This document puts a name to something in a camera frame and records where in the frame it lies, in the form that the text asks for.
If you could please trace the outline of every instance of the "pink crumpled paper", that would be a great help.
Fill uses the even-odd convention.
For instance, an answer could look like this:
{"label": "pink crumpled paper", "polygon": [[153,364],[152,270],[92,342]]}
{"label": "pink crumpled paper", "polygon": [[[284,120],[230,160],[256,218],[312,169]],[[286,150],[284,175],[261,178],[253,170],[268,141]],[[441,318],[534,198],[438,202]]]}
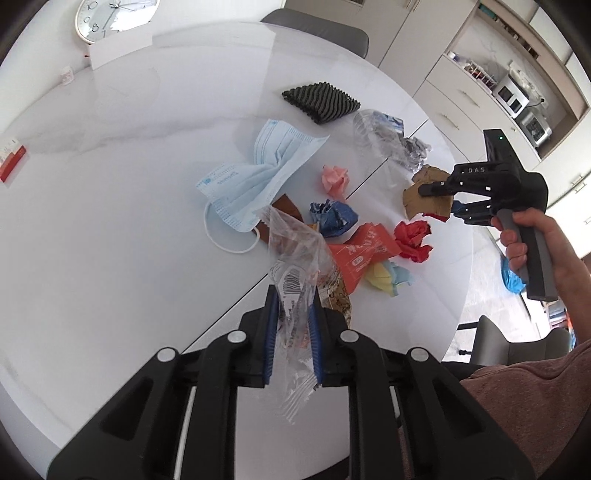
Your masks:
{"label": "pink crumpled paper", "polygon": [[322,185],[329,196],[335,200],[345,202],[345,188],[349,185],[349,174],[346,168],[329,167],[325,165],[322,169]]}

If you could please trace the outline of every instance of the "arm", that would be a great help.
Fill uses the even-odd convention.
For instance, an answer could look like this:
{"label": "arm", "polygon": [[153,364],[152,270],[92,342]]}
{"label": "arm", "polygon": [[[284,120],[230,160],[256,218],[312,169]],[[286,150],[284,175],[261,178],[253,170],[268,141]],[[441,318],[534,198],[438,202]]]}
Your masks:
{"label": "arm", "polygon": [[[591,275],[556,220],[530,208],[525,212],[515,212],[513,221],[517,225],[533,226],[544,234],[552,257],[558,294],[569,312],[577,340],[583,343],[591,339]],[[492,224],[502,230],[498,218],[493,218]],[[510,230],[501,233],[501,243],[507,247],[511,270],[519,271],[527,262],[527,245],[518,243],[515,232]]]}

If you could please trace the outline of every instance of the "black sponge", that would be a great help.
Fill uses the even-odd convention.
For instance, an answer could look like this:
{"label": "black sponge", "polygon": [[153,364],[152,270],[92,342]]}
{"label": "black sponge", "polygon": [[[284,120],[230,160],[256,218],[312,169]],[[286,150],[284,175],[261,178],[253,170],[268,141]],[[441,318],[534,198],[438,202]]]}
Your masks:
{"label": "black sponge", "polygon": [[326,82],[292,88],[281,96],[319,125],[341,118],[361,106],[347,93]]}

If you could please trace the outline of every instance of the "mask ear loop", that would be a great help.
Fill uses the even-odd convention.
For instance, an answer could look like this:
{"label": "mask ear loop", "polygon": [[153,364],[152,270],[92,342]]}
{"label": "mask ear loop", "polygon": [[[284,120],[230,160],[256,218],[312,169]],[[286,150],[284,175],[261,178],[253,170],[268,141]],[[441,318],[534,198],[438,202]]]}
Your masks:
{"label": "mask ear loop", "polygon": [[258,231],[258,228],[254,227],[253,230],[256,232],[256,240],[255,242],[248,247],[246,250],[241,250],[241,251],[237,251],[237,250],[230,250],[229,248],[225,248],[222,247],[220,244],[218,244],[211,236],[211,234],[209,233],[209,228],[207,228],[207,213],[209,212],[209,207],[211,206],[211,202],[207,202],[207,204],[205,205],[205,209],[203,210],[203,226],[205,227],[205,234],[207,235],[207,238],[209,238],[211,240],[211,242],[218,247],[220,250],[224,250],[225,252],[228,252],[229,254],[246,254],[248,253],[250,250],[252,250],[253,248],[256,247],[256,244],[258,243],[258,241],[261,239],[261,233]]}

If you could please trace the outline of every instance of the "barcode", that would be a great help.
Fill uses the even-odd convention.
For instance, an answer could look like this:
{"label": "barcode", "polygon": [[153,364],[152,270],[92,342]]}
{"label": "barcode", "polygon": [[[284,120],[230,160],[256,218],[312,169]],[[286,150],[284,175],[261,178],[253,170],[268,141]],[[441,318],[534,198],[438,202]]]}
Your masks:
{"label": "barcode", "polygon": [[292,270],[285,275],[283,280],[284,294],[301,294],[300,276],[297,270]]}

